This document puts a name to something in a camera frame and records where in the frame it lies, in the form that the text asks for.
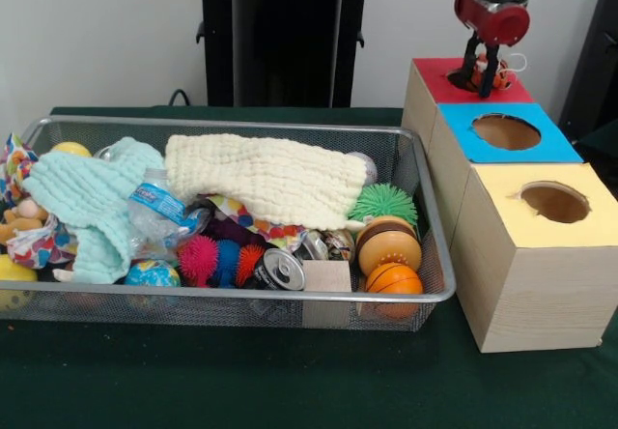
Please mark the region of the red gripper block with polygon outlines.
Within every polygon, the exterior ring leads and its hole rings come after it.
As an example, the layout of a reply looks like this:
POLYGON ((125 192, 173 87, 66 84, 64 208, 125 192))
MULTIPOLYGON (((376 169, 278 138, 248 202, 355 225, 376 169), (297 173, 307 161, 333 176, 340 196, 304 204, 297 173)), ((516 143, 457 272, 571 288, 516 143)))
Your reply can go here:
POLYGON ((491 44, 486 45, 486 67, 479 88, 480 97, 486 99, 492 93, 499 67, 499 45, 514 45, 520 42, 529 29, 527 2, 455 0, 454 9, 459 21, 476 33, 466 44, 463 64, 455 72, 455 85, 475 87, 472 77, 476 67, 477 46, 481 42, 491 44))

